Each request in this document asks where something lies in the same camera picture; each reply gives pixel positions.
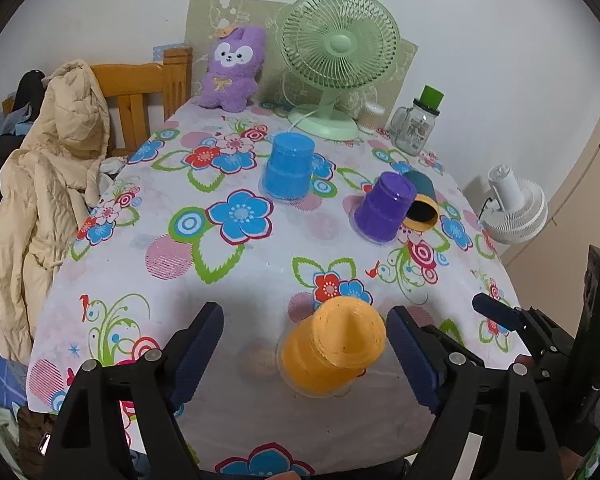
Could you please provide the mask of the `green desk fan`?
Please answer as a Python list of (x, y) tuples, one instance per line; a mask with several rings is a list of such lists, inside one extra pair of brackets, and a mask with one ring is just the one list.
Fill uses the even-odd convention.
[(292, 108), (290, 124), (326, 140), (356, 139), (354, 119), (336, 103), (387, 75), (399, 42), (396, 20), (377, 0), (297, 0), (288, 6), (278, 29), (280, 54), (294, 76), (321, 91), (320, 102)]

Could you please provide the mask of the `purple plush bunny toy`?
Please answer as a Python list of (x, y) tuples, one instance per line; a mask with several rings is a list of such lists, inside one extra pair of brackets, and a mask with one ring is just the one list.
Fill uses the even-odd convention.
[(260, 26), (225, 27), (208, 54), (199, 105), (242, 112), (258, 91), (258, 73), (265, 59), (268, 33)]

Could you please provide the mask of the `orange plastic cup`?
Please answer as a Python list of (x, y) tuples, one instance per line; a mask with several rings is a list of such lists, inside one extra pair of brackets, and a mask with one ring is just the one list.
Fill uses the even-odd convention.
[(384, 353), (385, 321), (367, 302), (338, 296), (281, 336), (283, 380), (305, 396), (338, 396)]

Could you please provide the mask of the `purple plastic cup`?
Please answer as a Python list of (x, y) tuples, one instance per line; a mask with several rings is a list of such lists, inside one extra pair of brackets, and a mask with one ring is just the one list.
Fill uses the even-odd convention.
[(355, 229), (377, 244), (389, 243), (404, 221), (416, 197), (414, 184), (402, 174), (385, 171), (355, 208)]

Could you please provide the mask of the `wooden chair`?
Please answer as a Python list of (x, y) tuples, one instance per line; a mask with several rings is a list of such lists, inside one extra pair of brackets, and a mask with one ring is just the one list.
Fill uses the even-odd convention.
[(44, 79), (41, 110), (13, 159), (41, 153), (79, 164), (131, 155), (149, 136), (146, 98), (158, 94), (169, 118), (192, 95), (189, 48), (165, 50), (144, 64), (62, 64)]

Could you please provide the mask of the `black bag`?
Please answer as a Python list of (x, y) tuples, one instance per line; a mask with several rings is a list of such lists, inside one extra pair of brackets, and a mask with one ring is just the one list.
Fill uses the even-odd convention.
[(0, 119), (0, 170), (12, 151), (20, 147), (40, 114), (46, 90), (44, 78), (40, 70), (25, 73), (18, 84), (12, 110)]

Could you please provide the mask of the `beige puffer jacket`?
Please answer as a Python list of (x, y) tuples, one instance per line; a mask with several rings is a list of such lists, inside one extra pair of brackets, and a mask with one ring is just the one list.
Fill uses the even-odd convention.
[(38, 317), (70, 245), (100, 199), (108, 103), (91, 66), (61, 65), (40, 114), (0, 171), (0, 353), (26, 364)]

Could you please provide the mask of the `floral tablecloth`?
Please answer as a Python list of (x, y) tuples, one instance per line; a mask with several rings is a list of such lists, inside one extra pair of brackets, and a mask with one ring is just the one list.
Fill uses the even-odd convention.
[[(212, 472), (327, 474), (422, 443), (432, 417), (391, 350), (338, 396), (309, 398), (284, 382), (279, 338), (326, 300), (407, 307), (487, 366), (509, 366), (519, 337), (471, 300), (487, 292), (516, 304), (512, 282), (437, 156), (407, 156), (384, 132), (317, 140), (308, 196), (281, 203), (261, 179), (287, 128), (272, 104), (228, 114), (189, 102), (130, 158), (76, 234), (38, 318), (32, 411), (57, 412), (88, 359), (125, 364), (163, 347), (208, 301), (223, 308), (224, 330), (178, 424)], [(391, 242), (366, 240), (355, 208), (383, 172), (410, 170), (434, 185), (438, 223), (418, 232), (403, 221)]]

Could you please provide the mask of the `blue plastic cup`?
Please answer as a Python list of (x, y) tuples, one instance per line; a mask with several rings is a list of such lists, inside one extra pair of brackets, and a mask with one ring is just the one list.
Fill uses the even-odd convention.
[(274, 200), (298, 202), (309, 193), (314, 141), (298, 132), (281, 132), (273, 138), (261, 188)]

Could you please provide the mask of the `cotton swab container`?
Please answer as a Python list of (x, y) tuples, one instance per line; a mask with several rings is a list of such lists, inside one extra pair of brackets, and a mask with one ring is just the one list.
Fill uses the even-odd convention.
[(375, 102), (366, 102), (358, 113), (358, 128), (373, 133), (385, 125), (385, 107)]

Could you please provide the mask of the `white floor fan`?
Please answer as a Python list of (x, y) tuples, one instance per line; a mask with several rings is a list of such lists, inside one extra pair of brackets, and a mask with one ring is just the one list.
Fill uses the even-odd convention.
[(488, 180), (491, 196), (479, 218), (492, 240), (510, 246), (536, 237), (548, 218), (542, 188), (533, 181), (518, 179), (508, 165), (493, 167)]

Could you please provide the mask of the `glass jar with green lid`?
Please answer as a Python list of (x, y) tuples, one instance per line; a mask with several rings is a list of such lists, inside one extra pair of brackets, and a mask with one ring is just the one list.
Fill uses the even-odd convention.
[(411, 107), (399, 107), (389, 122), (393, 144), (404, 153), (417, 156), (424, 148), (437, 118), (444, 94), (425, 86)]

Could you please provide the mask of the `teal cup with yellow rim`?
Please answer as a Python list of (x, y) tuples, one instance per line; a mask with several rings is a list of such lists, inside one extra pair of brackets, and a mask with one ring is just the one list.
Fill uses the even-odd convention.
[(439, 220), (439, 206), (431, 180), (426, 174), (416, 170), (404, 172), (403, 177), (410, 181), (416, 190), (414, 202), (408, 208), (404, 224), (418, 232), (434, 228)]

